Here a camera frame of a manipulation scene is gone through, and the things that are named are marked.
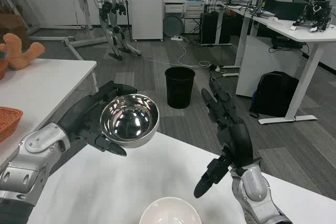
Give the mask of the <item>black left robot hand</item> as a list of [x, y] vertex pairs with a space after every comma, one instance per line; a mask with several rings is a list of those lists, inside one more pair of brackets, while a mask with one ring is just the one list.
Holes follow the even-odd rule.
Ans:
[[57, 124], [68, 134], [70, 142], [83, 141], [102, 152], [126, 156], [126, 151], [120, 145], [112, 143], [101, 132], [100, 117], [113, 99], [137, 92], [133, 86], [109, 81], [95, 94], [76, 102]]

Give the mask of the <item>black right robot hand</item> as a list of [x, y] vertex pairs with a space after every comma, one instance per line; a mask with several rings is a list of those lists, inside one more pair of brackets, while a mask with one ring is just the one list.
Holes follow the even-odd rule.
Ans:
[[220, 82], [209, 78], [210, 91], [203, 88], [201, 95], [209, 110], [209, 118], [217, 124], [217, 138], [223, 149], [213, 159], [194, 189], [194, 197], [202, 197], [213, 184], [218, 184], [232, 167], [233, 175], [243, 179], [250, 165], [255, 164], [251, 138], [244, 120], [238, 116], [234, 98]]

